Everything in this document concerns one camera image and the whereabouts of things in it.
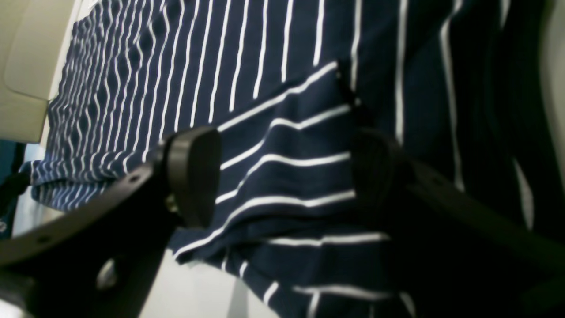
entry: striped shirt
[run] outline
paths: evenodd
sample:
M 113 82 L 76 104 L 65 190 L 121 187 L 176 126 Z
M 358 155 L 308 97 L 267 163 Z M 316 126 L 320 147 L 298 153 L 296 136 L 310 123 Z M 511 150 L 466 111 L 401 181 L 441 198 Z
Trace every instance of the striped shirt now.
M 355 123 L 374 126 L 456 187 L 521 215 L 513 167 L 474 93 L 509 1 L 103 0 L 72 31 L 33 196 L 85 204 L 166 136 L 213 125 L 223 140 L 212 225 L 179 230 L 178 261 L 240 276 L 281 317 L 406 315 L 382 266 L 390 237 L 347 220 Z M 510 171 L 491 182 L 493 171 Z

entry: screw hole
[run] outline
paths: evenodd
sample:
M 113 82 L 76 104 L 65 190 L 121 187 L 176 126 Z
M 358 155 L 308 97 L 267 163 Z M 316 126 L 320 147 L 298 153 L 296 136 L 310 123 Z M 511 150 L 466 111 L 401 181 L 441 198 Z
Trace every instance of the screw hole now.
M 116 273 L 116 262 L 114 259 L 107 260 L 100 268 L 96 277 L 96 288 L 98 290 L 109 290 L 116 286 L 118 275 Z
M 44 236 L 42 236 L 42 237 L 37 238 L 37 243 L 39 243 L 39 244 L 45 244 L 45 243 L 49 242 L 50 240 L 51 240 L 50 237 L 44 235 Z

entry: beige plastic panel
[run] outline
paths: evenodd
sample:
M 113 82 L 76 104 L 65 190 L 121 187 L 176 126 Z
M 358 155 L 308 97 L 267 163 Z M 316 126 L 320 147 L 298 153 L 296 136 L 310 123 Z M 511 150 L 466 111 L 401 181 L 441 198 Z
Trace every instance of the beige plastic panel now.
M 0 0 L 0 138 L 38 143 L 80 1 Z
M 565 181 L 565 1 L 548 1 L 540 54 L 541 86 L 557 159 Z

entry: white surface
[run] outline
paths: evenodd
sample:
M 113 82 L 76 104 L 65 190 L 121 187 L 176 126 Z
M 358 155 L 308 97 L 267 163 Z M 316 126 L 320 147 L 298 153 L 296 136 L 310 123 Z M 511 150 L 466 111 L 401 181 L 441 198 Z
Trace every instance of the white surface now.
M 140 318 L 277 318 L 234 276 L 204 263 L 178 265 L 165 252 Z
M 19 307 L 0 299 L 0 317 L 2 318 L 32 318 Z

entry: black strap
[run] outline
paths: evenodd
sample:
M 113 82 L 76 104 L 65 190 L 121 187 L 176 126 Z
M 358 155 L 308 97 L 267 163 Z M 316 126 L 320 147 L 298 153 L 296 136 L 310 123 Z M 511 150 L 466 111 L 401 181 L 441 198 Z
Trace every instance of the black strap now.
M 18 172 L 24 162 L 24 153 L 25 144 L 17 143 L 11 165 L 12 174 L 6 177 L 4 183 L 0 184 L 0 218 L 12 212 L 10 211 L 10 204 L 23 194 L 30 184 L 29 175 Z

